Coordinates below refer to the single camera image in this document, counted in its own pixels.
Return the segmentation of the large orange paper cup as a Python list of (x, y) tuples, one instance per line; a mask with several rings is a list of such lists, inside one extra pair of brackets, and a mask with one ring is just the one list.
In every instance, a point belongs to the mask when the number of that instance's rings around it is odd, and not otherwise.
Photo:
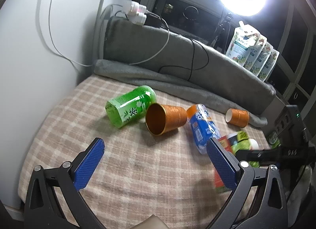
[(146, 112), (145, 122), (152, 135), (160, 136), (185, 125), (187, 112), (180, 106), (153, 103)]

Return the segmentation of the blue Arctic Ocean bottle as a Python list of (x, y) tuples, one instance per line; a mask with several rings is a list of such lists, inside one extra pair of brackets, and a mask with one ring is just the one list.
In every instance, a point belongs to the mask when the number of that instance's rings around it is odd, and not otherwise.
[(218, 140), (222, 135), (213, 122), (205, 105), (192, 105), (186, 112), (197, 149), (202, 155), (205, 155), (207, 153), (207, 141), (210, 138), (216, 138)]

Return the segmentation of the grapefruit green tea bottle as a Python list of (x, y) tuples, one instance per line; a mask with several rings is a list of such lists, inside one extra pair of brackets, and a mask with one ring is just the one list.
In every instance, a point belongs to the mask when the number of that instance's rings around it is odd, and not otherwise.
[[(226, 151), (231, 152), (233, 155), (235, 155), (238, 150), (259, 150), (257, 141), (253, 138), (249, 138), (248, 134), (244, 131), (222, 136), (218, 141)], [(224, 185), (217, 170), (214, 171), (214, 182), (217, 193), (224, 193), (230, 190)]]

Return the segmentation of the refill pouch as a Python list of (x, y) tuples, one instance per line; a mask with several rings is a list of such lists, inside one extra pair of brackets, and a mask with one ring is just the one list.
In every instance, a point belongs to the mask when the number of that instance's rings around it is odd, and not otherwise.
[(250, 48), (250, 53), (244, 64), (245, 69), (250, 70), (252, 68), (254, 62), (256, 61), (259, 54), (263, 50), (266, 42), (267, 42), (267, 38), (263, 35), (260, 35), (255, 45)]
[(226, 56), (243, 66), (259, 36), (260, 32), (256, 28), (239, 21), (239, 27), (235, 28)]
[(268, 57), (267, 61), (265, 62), (262, 70), (260, 71), (258, 78), (261, 81), (265, 81), (269, 75), (269, 73), (272, 71), (274, 68), (276, 61), (278, 59), (278, 56), (280, 55), (280, 52), (277, 50), (272, 50), (270, 56)]
[(265, 46), (263, 47), (263, 50), (260, 52), (259, 56), (257, 57), (256, 61), (254, 62), (250, 70), (255, 76), (258, 76), (261, 72), (264, 64), (271, 55), (272, 50), (273, 46), (269, 42), (266, 42)]

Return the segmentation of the white power strip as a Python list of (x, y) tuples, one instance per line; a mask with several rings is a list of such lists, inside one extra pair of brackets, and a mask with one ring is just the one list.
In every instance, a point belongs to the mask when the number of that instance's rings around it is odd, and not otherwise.
[(147, 18), (147, 7), (135, 1), (126, 1), (123, 4), (123, 13), (133, 24), (143, 26)]

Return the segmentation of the small orange paper cup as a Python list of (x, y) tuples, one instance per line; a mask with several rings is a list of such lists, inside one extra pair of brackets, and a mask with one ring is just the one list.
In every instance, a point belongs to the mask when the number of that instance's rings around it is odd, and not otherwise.
[(237, 127), (244, 128), (250, 121), (250, 114), (245, 110), (228, 109), (226, 112), (225, 120), (227, 123)]

